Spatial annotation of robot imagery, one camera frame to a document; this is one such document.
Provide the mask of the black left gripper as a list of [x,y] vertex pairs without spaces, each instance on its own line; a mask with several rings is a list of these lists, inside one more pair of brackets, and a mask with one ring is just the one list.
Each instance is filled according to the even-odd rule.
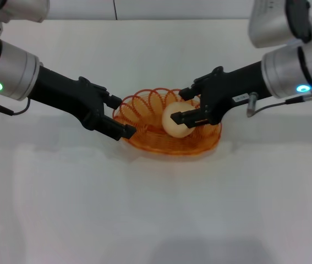
[[122,99],[82,76],[72,80],[40,66],[29,99],[67,112],[85,129],[96,130],[116,141],[130,139],[136,133],[134,126],[122,124],[104,114],[104,104],[117,109]]

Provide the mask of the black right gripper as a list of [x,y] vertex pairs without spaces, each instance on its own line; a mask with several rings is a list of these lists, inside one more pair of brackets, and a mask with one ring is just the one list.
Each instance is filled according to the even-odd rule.
[[230,109],[248,103],[247,99],[239,101],[235,97],[251,93],[256,93],[259,99],[269,97],[260,62],[229,73],[220,66],[179,91],[184,101],[200,95],[200,109],[173,113],[171,119],[187,128],[216,125]]

